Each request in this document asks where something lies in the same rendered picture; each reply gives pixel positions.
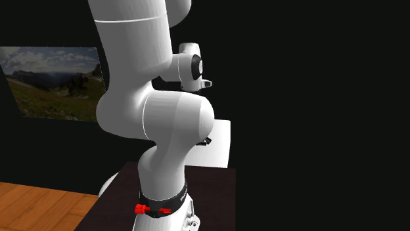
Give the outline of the dark robot stand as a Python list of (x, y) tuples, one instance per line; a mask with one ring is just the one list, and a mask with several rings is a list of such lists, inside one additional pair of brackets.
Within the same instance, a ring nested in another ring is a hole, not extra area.
[[(198, 231), (235, 231), (236, 170), (186, 166)], [(132, 231), (139, 203), (136, 162), (127, 162), (74, 231)]]

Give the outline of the landscape wall picture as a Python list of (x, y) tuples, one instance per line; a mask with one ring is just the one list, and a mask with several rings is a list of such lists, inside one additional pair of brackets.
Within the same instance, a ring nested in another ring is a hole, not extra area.
[(24, 117), (96, 122), (105, 93), (95, 47), (0, 47), (0, 68)]

